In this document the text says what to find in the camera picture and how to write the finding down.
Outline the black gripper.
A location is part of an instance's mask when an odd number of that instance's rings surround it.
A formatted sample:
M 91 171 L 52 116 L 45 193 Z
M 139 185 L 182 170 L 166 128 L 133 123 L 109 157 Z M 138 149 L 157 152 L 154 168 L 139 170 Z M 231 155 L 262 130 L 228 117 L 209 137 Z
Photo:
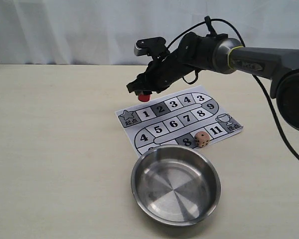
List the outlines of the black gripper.
M 148 65 L 141 76 L 141 85 L 138 80 L 129 82 L 126 85 L 128 92 L 137 96 L 151 95 L 153 92 L 159 94 L 180 79 L 189 85 L 194 84 L 197 81 L 197 69 L 181 63 L 177 54 L 177 51 L 173 51 L 154 68 L 150 69 Z

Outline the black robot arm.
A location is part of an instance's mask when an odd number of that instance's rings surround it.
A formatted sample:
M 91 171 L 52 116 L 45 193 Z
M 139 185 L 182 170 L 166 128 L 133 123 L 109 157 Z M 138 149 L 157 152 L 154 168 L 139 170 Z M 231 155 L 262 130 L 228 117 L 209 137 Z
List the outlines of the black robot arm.
M 152 60 L 127 84 L 130 93 L 160 93 L 191 72 L 242 71 L 271 81 L 270 98 L 276 100 L 286 123 L 299 131 L 299 49 L 245 47 L 227 34 L 203 37 L 189 32 L 174 51 L 167 49 L 162 37 L 139 40 L 135 55 L 150 56 Z

